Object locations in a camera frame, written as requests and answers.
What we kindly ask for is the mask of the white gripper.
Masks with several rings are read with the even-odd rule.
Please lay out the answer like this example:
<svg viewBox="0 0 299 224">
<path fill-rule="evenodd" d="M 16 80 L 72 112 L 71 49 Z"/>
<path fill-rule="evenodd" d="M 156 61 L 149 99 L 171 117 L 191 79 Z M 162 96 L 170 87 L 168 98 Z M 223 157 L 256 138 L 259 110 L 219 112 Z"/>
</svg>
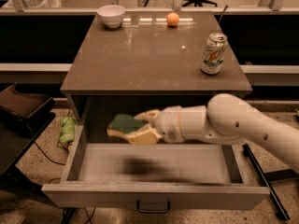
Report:
<svg viewBox="0 0 299 224">
<path fill-rule="evenodd" d="M 164 110 L 153 109 L 141 112 L 134 119 L 145 120 L 151 125 L 146 125 L 137 131 L 126 133 L 125 139 L 131 145 L 153 145 L 163 138 L 166 143 L 181 143 L 182 136 L 178 125 L 181 106 L 171 106 Z"/>
</svg>

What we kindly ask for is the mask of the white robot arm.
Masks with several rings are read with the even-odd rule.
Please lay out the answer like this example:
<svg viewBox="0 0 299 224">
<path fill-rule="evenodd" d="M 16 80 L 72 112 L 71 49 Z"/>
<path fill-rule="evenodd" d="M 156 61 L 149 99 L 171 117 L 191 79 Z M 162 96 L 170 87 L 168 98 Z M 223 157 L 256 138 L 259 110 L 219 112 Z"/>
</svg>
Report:
<svg viewBox="0 0 299 224">
<path fill-rule="evenodd" d="M 134 119 L 146 121 L 155 139 L 167 143 L 232 144 L 247 139 L 299 172 L 299 130 L 267 117 L 232 94 L 217 94 L 207 105 L 139 113 Z"/>
</svg>

